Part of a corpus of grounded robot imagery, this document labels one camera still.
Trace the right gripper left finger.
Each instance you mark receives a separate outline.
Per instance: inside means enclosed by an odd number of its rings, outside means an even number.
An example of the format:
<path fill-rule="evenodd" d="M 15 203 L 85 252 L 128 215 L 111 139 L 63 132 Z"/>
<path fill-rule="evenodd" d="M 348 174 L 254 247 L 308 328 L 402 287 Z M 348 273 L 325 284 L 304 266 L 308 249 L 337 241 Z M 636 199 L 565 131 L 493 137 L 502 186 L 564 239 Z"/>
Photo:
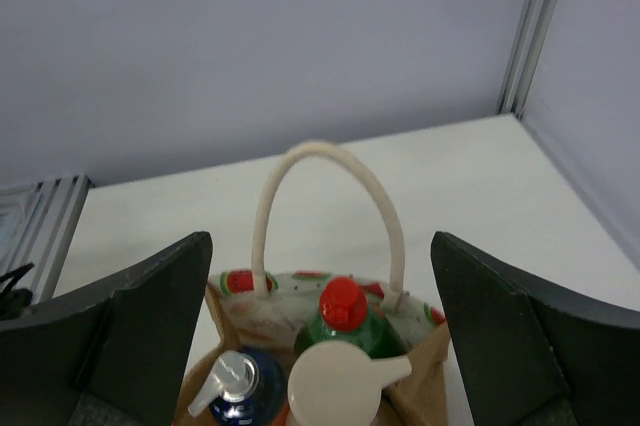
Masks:
<path fill-rule="evenodd" d="M 171 424 L 212 253 L 195 232 L 2 320 L 2 424 Z"/>

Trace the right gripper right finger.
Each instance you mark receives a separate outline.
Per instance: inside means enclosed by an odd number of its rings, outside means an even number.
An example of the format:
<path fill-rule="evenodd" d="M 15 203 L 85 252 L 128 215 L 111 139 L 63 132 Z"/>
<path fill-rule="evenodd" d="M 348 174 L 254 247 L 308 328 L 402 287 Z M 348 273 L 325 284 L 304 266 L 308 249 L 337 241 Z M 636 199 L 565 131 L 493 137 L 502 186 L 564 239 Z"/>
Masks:
<path fill-rule="evenodd" d="M 475 424 L 638 424 L 638 312 L 447 232 L 430 255 Z"/>

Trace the orange blue spray bottle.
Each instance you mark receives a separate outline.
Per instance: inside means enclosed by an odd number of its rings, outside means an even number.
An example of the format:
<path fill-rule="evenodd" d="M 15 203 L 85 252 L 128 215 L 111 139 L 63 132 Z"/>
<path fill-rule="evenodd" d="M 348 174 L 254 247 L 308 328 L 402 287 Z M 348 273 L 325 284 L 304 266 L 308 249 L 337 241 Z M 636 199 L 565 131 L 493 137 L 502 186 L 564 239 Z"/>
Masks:
<path fill-rule="evenodd" d="M 214 361 L 188 406 L 190 416 L 209 412 L 220 425 L 284 425 L 288 411 L 284 369 L 271 353 L 247 346 Z"/>

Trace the green dish soap bottle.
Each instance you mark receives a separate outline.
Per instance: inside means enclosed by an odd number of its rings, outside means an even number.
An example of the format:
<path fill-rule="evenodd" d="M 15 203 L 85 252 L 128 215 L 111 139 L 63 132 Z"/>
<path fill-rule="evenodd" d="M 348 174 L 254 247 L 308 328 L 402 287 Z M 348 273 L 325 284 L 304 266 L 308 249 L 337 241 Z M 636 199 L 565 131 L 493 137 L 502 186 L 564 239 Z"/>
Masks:
<path fill-rule="evenodd" d="M 323 341 L 353 344 L 373 359 L 405 355 L 405 342 L 383 313 L 366 298 L 364 290 L 348 277 L 336 277 L 322 291 L 318 307 L 298 332 L 294 351 L 302 354 Z"/>

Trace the beige pump lotion bottle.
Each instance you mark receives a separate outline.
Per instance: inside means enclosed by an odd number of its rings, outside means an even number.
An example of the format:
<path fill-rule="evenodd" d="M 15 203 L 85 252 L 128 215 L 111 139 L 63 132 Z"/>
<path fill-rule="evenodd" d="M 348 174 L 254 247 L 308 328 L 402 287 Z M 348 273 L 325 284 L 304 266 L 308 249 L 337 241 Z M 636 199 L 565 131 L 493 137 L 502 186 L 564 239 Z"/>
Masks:
<path fill-rule="evenodd" d="M 374 360 L 347 342 L 318 343 L 291 368 L 287 423 L 376 425 L 383 390 L 411 372 L 406 355 Z"/>

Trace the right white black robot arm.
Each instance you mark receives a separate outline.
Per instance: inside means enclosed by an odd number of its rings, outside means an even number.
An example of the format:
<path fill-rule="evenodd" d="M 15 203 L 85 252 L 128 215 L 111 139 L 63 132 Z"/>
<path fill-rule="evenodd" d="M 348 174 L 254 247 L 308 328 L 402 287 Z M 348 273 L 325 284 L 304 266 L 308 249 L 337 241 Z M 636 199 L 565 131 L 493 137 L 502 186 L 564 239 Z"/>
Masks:
<path fill-rule="evenodd" d="M 635 425 L 639 315 L 437 233 L 442 309 L 383 283 L 258 268 L 207 277 L 213 244 L 193 233 L 146 260 L 37 304 L 1 278 L 5 425 L 282 425 L 304 404 L 322 425 L 349 414 L 367 378 L 330 354 L 313 390 L 305 349 L 339 340 L 411 372 L 376 391 L 376 422 L 443 425 L 454 354 L 478 425 Z"/>

